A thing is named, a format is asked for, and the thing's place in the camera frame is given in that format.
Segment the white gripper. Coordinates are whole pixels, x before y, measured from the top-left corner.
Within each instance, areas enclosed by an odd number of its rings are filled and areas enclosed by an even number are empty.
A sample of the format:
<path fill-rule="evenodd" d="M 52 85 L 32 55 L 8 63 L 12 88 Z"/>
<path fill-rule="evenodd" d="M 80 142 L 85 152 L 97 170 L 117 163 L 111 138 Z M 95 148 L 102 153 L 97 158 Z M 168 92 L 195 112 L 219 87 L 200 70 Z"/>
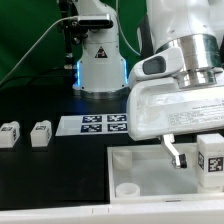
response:
<path fill-rule="evenodd" d="M 174 135 L 224 127 L 224 86 L 179 89 L 173 78 L 143 81 L 132 88 L 126 112 L 133 140 L 161 136 L 172 165 L 185 169 L 186 155 L 174 147 Z"/>

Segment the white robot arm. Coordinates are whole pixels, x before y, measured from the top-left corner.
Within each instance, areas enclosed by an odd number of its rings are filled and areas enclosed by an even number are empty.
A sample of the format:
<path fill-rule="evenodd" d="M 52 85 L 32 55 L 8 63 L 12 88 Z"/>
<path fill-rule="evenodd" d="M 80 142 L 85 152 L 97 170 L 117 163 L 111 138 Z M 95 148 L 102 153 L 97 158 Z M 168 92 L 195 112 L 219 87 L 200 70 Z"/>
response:
<path fill-rule="evenodd" d="M 147 54 L 132 69 L 119 53 L 117 13 L 101 0 L 73 2 L 87 31 L 74 90 L 102 98 L 128 89 L 129 136 L 160 139 L 174 166 L 186 167 L 175 136 L 224 126 L 224 0 L 146 0 L 138 36 Z"/>

